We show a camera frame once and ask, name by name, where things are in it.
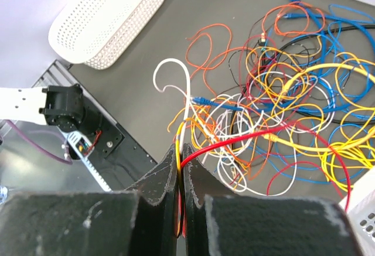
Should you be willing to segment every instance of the gray table surface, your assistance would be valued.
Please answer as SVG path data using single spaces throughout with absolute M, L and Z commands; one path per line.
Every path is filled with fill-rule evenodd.
M 304 1 L 324 9 L 327 9 L 329 4 L 342 4 L 375 16 L 374 7 L 353 0 Z M 156 65 L 169 57 L 184 61 L 189 45 L 186 38 L 212 23 L 225 23 L 231 27 L 232 46 L 242 46 L 250 26 L 269 9 L 285 3 L 288 1 L 165 0 L 160 10 L 111 68 L 97 71 L 81 64 L 74 65 L 70 71 L 156 160 L 160 160 L 172 142 L 178 123 L 173 126 L 171 133 L 167 133 L 166 126 L 183 107 L 183 100 L 175 90 L 168 90 L 163 94 L 155 90 L 152 75 Z M 260 28 L 257 28 L 254 33 L 259 32 Z M 224 50 L 228 33 L 219 28 L 210 30 L 210 33 L 213 36 L 215 56 L 215 53 Z M 368 42 L 359 33 L 346 34 L 345 47 L 358 53 L 360 57 L 373 60 Z M 205 60 L 207 53 L 208 42 L 201 40 L 193 49 L 191 57 L 199 63 Z M 234 86 L 226 62 L 209 73 L 207 79 L 216 91 Z M 183 71 L 176 65 L 166 65 L 158 74 L 158 83 L 160 86 L 174 84 L 184 88 Z M 203 84 L 202 73 L 198 73 L 193 79 L 192 93 L 204 97 L 212 96 Z M 215 161 L 209 160 L 206 165 L 213 169 Z M 265 169 L 260 179 L 252 183 L 252 187 L 264 192 L 274 173 L 272 168 Z M 317 173 L 313 178 L 323 177 Z M 286 178 L 278 179 L 274 185 L 275 191 L 285 188 L 287 183 Z M 288 194 L 318 195 L 340 200 L 332 186 L 302 182 L 296 182 Z

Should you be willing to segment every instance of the red wire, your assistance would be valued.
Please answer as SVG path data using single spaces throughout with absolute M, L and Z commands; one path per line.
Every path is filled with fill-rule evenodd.
M 298 161 L 298 162 L 295 162 L 295 163 L 292 163 L 292 164 L 289 164 L 288 166 L 284 167 L 283 169 L 279 170 L 279 172 L 277 172 L 275 174 L 275 176 L 272 177 L 272 179 L 270 180 L 270 182 L 268 183 L 268 186 L 267 186 L 267 195 L 269 195 L 270 193 L 270 187 L 271 187 L 271 184 L 272 182 L 284 171 L 286 171 L 287 169 L 289 169 L 290 167 L 292 166 L 296 166 L 297 164 L 300 164 L 300 163 L 306 163 L 306 164 L 311 164 L 317 168 L 319 168 L 319 170 L 321 170 L 323 173 L 323 169 L 317 165 L 316 163 L 313 163 L 313 162 L 310 162 L 310 161 Z M 333 185 L 333 187 L 335 188 L 335 190 L 337 191 L 337 193 L 339 194 L 339 196 L 343 199 L 344 197 L 342 196 L 341 192 L 340 192 L 340 189 L 339 187 L 335 184 L 335 183 L 331 183 Z
M 341 156 L 339 155 L 339 153 L 334 149 L 332 148 L 328 142 L 326 140 L 324 140 L 320 135 L 318 135 L 317 133 L 315 133 L 314 131 L 311 131 L 310 129 L 307 129 L 307 127 L 303 126 L 302 124 L 300 124 L 299 122 L 296 122 L 296 124 L 300 125 L 299 128 L 301 129 L 304 129 L 306 130 L 307 132 L 309 132 L 310 134 L 313 134 L 314 136 L 316 136 L 321 142 L 323 142 L 333 153 L 335 153 L 337 159 L 340 161 L 340 164 L 343 168 L 343 171 L 345 173 L 345 178 L 346 178 L 346 183 L 347 183 L 347 199 L 346 199 L 346 204 L 345 204 L 345 211 L 347 211 L 347 209 L 349 208 L 349 202 L 350 202 L 350 194 L 351 194 L 351 187 L 350 187 L 350 176 L 349 176 L 349 173 L 347 171 L 347 168 L 346 168 L 346 165 L 344 163 L 344 161 L 342 160 Z M 251 134 L 246 134 L 246 135 L 243 135 L 243 136 L 239 136 L 237 138 L 232 138 L 232 139 L 229 139 L 229 140 L 226 140 L 226 141 L 222 141 L 222 142 L 218 142 L 216 144 L 213 144 L 213 145 L 210 145 L 210 146 L 207 146 L 207 147 L 204 147 L 200 150 L 198 150 L 197 152 L 195 153 L 192 153 L 191 155 L 189 155 L 187 158 L 185 158 L 182 163 L 181 163 L 181 168 L 184 167 L 188 162 L 190 162 L 192 159 L 206 153 L 206 152 L 209 152 L 209 151 L 212 151 L 213 149 L 216 149 L 216 148 L 219 148 L 221 146 L 226 146 L 226 145 L 230 145 L 230 144 L 233 144 L 233 143 L 236 143 L 238 141 L 243 141 L 243 140 L 246 140 L 246 139 L 249 139 L 249 138 L 253 138 L 253 137 L 257 137 L 257 136 L 261 136 L 261 135 L 265 135 L 265 134 L 269 134 L 269 133 L 276 133 L 278 131 L 281 131 L 283 129 L 285 129 L 286 127 L 292 127 L 291 124 L 287 124 L 286 122 L 283 122 L 283 124 L 280 126 L 280 127 L 277 127 L 277 128 L 273 128 L 273 129 L 269 129 L 269 130 L 263 130 L 263 131 L 258 131 L 258 132 L 254 132 L 254 133 L 251 133 Z
M 101 130 L 98 132 L 96 131 L 96 136 L 95 136 L 95 140 L 93 142 L 93 144 L 87 149 L 87 151 L 84 153 L 84 155 L 87 155 L 89 152 L 91 152 L 91 150 L 95 147 L 95 145 L 97 144 L 98 140 L 99 140 L 99 137 L 101 135 Z
M 237 178 L 239 177 L 239 173 L 237 174 L 237 176 L 232 180 L 232 182 L 230 182 L 229 186 L 232 185 L 234 183 L 235 180 L 237 180 Z
M 265 135 L 265 134 L 269 134 L 269 133 L 276 133 L 276 132 L 279 132 L 281 130 L 284 130 L 286 127 L 288 127 L 288 124 L 285 124 L 283 126 L 276 127 L 276 128 L 273 128 L 273 129 L 269 129 L 269 130 L 257 131 L 257 132 L 254 132 L 254 133 L 242 135 L 242 136 L 239 136 L 239 137 L 236 137 L 236 138 L 232 138 L 232 139 L 229 139 L 229 140 L 226 140 L 226 141 L 222 141 L 222 142 L 215 143 L 213 145 L 206 146 L 206 147 L 196 151 L 195 153 L 192 153 L 187 158 L 185 158 L 181 163 L 181 168 L 184 167 L 189 161 L 193 160 L 194 158 L 196 158 L 196 157 L 198 157 L 198 156 L 200 156 L 200 155 L 202 155 L 206 152 L 212 151 L 213 149 L 219 148 L 221 146 L 230 145 L 230 144 L 233 144 L 233 143 L 236 143 L 236 142 L 239 142 L 239 141 L 243 141 L 243 140 L 246 140 L 246 139 L 250 139 L 250 138 L 253 138 L 253 137 L 257 137 L 257 136 L 261 136 L 261 135 Z

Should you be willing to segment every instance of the white wall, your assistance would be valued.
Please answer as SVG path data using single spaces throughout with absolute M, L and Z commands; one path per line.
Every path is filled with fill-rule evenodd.
M 69 0 L 0 0 L 0 87 L 31 87 L 59 57 L 49 28 Z

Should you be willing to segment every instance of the white cable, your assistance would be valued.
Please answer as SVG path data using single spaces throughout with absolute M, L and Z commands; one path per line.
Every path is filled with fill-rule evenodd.
M 289 137 L 290 137 L 290 140 L 291 140 L 291 143 L 294 143 L 291 136 L 290 136 L 290 132 L 286 129 L 287 133 L 289 134 Z M 294 157 L 294 162 L 297 163 L 297 154 L 296 154 L 296 150 L 295 148 L 293 148 L 293 157 Z M 238 168 L 237 164 L 235 164 L 233 161 L 231 161 L 232 163 L 224 163 L 223 161 L 219 161 L 218 162 L 218 165 L 217 165 L 217 173 L 219 175 L 219 178 L 220 180 L 227 186 L 229 187 L 230 189 L 232 189 L 233 191 L 235 192 L 245 192 L 246 190 L 251 192 L 251 193 L 254 193 L 254 194 L 257 194 L 259 196 L 268 196 L 268 197 L 273 197 L 273 196 L 281 196 L 283 194 L 285 194 L 287 191 L 289 191 L 289 189 L 293 186 L 294 184 L 294 181 L 295 181 L 295 178 L 296 178 L 296 175 L 297 175 L 297 165 L 294 166 L 294 172 L 293 172 L 293 176 L 292 176 L 292 179 L 291 179 L 291 182 L 289 183 L 288 187 L 280 192 L 280 193 L 277 193 L 277 194 L 270 194 L 270 195 L 266 195 L 266 194 L 263 194 L 263 193 L 260 193 L 260 192 L 257 192 L 253 189 L 250 189 L 248 186 L 247 186 L 247 181 L 246 181 L 246 178 L 244 177 L 242 171 Z M 222 166 L 222 164 L 224 165 L 227 165 L 227 166 L 234 166 L 236 168 L 236 170 L 238 171 L 238 174 L 242 177 L 242 180 L 241 182 L 243 181 L 245 183 L 245 185 L 242 185 L 240 183 L 237 183 L 237 182 L 234 182 L 235 184 L 237 184 L 237 188 L 238 187 L 241 187 L 242 189 L 241 190 L 238 190 L 237 188 L 234 189 L 234 187 L 232 187 L 225 179 L 224 177 L 222 176 L 221 174 L 221 171 L 220 171 L 220 166 Z M 230 177 L 230 175 L 228 174 L 228 172 L 225 170 L 225 168 L 223 167 L 224 169 L 224 172 L 226 174 L 226 176 L 228 177 L 229 180 L 233 180 L 233 178 Z
M 209 114 L 209 116 L 208 116 L 208 117 L 206 118 L 206 120 L 205 120 L 205 123 L 207 123 L 208 120 L 211 119 L 211 118 L 213 117 L 213 114 L 214 114 L 217 110 L 219 110 L 219 109 L 222 107 L 222 105 L 224 105 L 224 104 L 225 104 L 226 102 L 228 102 L 229 100 L 231 100 L 231 99 L 233 99 L 233 98 L 235 98 L 235 97 L 239 97 L 239 96 L 241 96 L 240 93 L 235 94 L 235 95 L 222 94 L 222 95 L 217 96 L 217 98 L 219 98 L 219 97 L 226 97 L 226 99 L 225 99 L 222 103 L 220 103 L 220 104 L 219 104 L 219 105 L 218 105 L 218 106 L 217 106 L 217 107 L 216 107 L 216 108 L 215 108 L 215 109 Z M 259 120 L 257 121 L 257 123 L 256 123 L 255 125 L 253 125 L 251 122 L 250 122 L 250 124 L 249 124 L 247 120 L 248 120 L 248 118 L 250 117 L 250 115 L 248 114 L 248 111 L 247 111 L 246 109 L 243 109 L 242 112 L 238 112 L 238 113 L 237 113 L 238 134 L 235 134 L 235 135 L 229 135 L 229 134 L 227 133 L 227 131 L 230 129 L 230 127 L 229 127 L 229 125 L 228 125 L 228 114 L 230 114 L 230 113 L 231 113 L 230 110 L 225 109 L 224 112 L 218 116 L 218 118 L 217 118 L 217 125 L 216 125 L 216 128 L 215 128 L 213 134 L 211 134 L 211 133 L 208 132 L 208 131 L 205 131 L 205 132 L 207 133 L 207 135 L 208 135 L 213 141 L 216 141 L 216 140 L 215 140 L 215 137 L 216 137 L 216 138 L 219 138 L 219 139 L 226 140 L 226 139 L 229 139 L 229 138 L 237 137 L 237 136 L 239 136 L 239 135 L 245 135 L 245 134 L 252 133 L 252 132 L 254 132 L 255 128 L 258 127 L 258 125 L 260 124 L 260 121 L 262 120 L 262 117 L 263 117 L 263 116 L 262 116 L 262 115 L 263 115 L 263 112 L 262 112 L 261 117 L 259 118 Z M 223 129 L 223 128 L 221 128 L 221 126 L 222 126 L 222 122 L 223 122 L 224 119 L 226 119 L 226 120 L 225 120 L 226 126 L 225 126 L 225 128 Z M 205 128 L 205 125 L 206 125 L 206 124 L 202 124 L 202 123 L 200 123 L 200 124 L 201 124 L 202 128 Z M 246 127 L 247 127 L 247 130 L 246 130 L 245 132 L 242 132 L 242 131 L 241 131 L 241 125 L 242 125 L 242 124 L 245 124 Z M 243 151 L 245 151 L 245 150 L 249 147 L 249 145 L 251 144 L 251 138 L 248 139 L 248 140 L 246 141 L 246 143 L 244 143 L 244 142 L 242 141 L 241 144 L 242 144 L 242 147 L 241 147 L 237 152 L 233 152 L 233 154 L 234 154 L 235 156 L 241 154 Z M 226 153 L 227 155 L 230 155 L 230 154 L 228 154 L 227 151 L 225 150 L 225 147 L 221 147 L 221 148 L 220 148 L 220 152 L 217 152 L 217 151 L 215 151 L 215 150 L 213 150 L 212 152 L 213 152 L 213 153 L 211 153 L 211 156 L 214 156 L 214 157 L 217 157 L 217 158 L 220 158 L 220 157 L 223 155 L 223 153 Z
M 158 87 L 158 85 L 156 83 L 156 75 L 158 74 L 158 71 L 163 64 L 170 63 L 170 62 L 179 64 L 181 66 L 181 68 L 183 69 L 183 71 L 185 73 L 185 77 L 186 77 L 186 94 L 179 87 L 174 86 L 174 85 L 170 85 L 170 84 L 166 85 L 166 86 L 163 87 L 163 89 L 160 89 Z M 180 91 L 185 96 L 186 104 L 185 104 L 185 110 L 184 110 L 184 113 L 183 113 L 183 120 L 186 120 L 189 117 L 189 105 L 191 105 L 191 102 L 190 102 L 191 90 L 190 90 L 190 74 L 189 74 L 188 68 L 185 66 L 185 64 L 182 63 L 180 60 L 174 59 L 174 58 L 168 58 L 168 59 L 162 60 L 158 64 L 158 66 L 156 67 L 156 69 L 154 71 L 152 81 L 154 83 L 154 86 L 155 86 L 156 90 L 158 90 L 160 93 L 163 93 L 165 91 L 165 89 L 170 87 L 170 88 L 177 89 L 178 91 Z M 182 150 L 183 150 L 183 142 L 184 142 L 184 138 L 185 138 L 185 131 L 186 131 L 186 122 L 184 123 L 184 125 L 182 127 L 181 135 L 180 135 L 180 154 L 182 154 Z

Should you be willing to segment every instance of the tangled cables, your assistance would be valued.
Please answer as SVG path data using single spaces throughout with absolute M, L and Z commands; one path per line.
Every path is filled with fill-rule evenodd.
M 362 15 L 366 20 L 342 18 L 334 13 L 334 8 Z M 275 20 L 269 25 L 272 15 Z M 285 21 L 297 19 L 306 20 L 302 30 L 281 29 Z M 318 30 L 310 30 L 311 21 Z M 261 23 L 261 33 L 251 35 L 257 23 Z M 347 208 L 353 187 L 350 180 L 372 168 L 375 161 L 372 143 L 375 108 L 363 104 L 375 84 L 375 63 L 346 52 L 340 37 L 343 32 L 358 30 L 375 52 L 375 41 L 369 32 L 375 28 L 375 20 L 368 14 L 340 5 L 330 5 L 326 12 L 300 0 L 291 0 L 268 11 L 257 23 L 251 27 L 244 45 L 233 48 L 232 32 L 227 25 L 217 23 L 199 30 L 189 39 L 191 43 L 186 52 L 187 64 L 195 69 L 191 76 L 180 60 L 166 59 L 157 66 L 153 78 L 155 88 L 164 92 L 172 87 L 185 98 L 185 107 L 168 126 L 170 131 L 183 113 L 175 137 L 177 153 L 182 151 L 187 128 L 190 128 L 191 143 L 197 149 L 182 162 L 177 157 L 178 169 L 204 155 L 202 163 L 206 163 L 208 157 L 214 158 L 219 179 L 235 192 L 280 196 L 296 181 L 332 185 L 341 198 L 342 192 L 347 193 Z M 216 57 L 212 56 L 210 28 L 225 29 L 229 36 L 225 50 Z M 291 40 L 278 49 L 272 36 Z M 203 64 L 196 64 L 190 50 L 203 37 L 210 42 L 209 54 Z M 235 54 L 238 79 L 231 61 Z M 225 67 L 225 60 L 239 88 L 234 94 L 216 93 L 207 80 L 207 73 Z M 173 85 L 158 87 L 156 75 L 167 62 L 177 63 L 184 70 L 186 92 Z M 213 94 L 211 99 L 191 94 L 190 81 L 199 71 L 203 71 L 203 81 Z M 243 72 L 247 77 L 242 84 Z M 361 93 L 350 92 L 353 83 L 362 88 Z M 269 177 L 269 172 L 264 172 L 268 164 L 275 170 Z M 306 176 L 303 173 L 316 171 L 323 173 L 322 180 L 303 177 Z M 290 180 L 284 189 L 271 193 L 272 182 L 280 175 Z M 254 188 L 256 179 L 268 179 L 263 192 Z

